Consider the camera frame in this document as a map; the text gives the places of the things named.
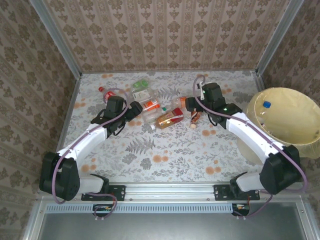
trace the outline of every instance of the patterned wallpaper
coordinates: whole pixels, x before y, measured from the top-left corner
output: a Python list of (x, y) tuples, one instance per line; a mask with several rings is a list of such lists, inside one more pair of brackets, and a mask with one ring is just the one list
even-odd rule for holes
[(19, 239), (75, 78), (27, 0), (0, 1), (0, 239)]
[[(305, 0), (262, 74), (269, 87), (295, 89), (320, 105), (320, 1)], [(303, 161), (320, 225), (320, 158)]]
[(254, 69), (289, 0), (45, 0), (84, 73)]

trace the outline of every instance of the cap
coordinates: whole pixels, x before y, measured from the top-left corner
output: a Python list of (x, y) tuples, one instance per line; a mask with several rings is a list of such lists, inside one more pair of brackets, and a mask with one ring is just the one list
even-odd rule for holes
[(268, 109), (268, 108), (270, 108), (270, 106), (271, 106), (271, 102), (269, 102), (269, 101), (264, 101), (263, 106), (264, 106), (266, 109)]

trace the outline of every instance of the plastic bucket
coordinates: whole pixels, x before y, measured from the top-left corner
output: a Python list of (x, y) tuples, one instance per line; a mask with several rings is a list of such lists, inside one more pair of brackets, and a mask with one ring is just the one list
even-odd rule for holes
[[(265, 127), (257, 118), (264, 101), (271, 103)], [(244, 112), (256, 126), (278, 142), (285, 146), (294, 145), (300, 157), (320, 157), (320, 107), (303, 93), (284, 87), (268, 88), (254, 95)], [(248, 161), (262, 164), (239, 138), (237, 146)]]

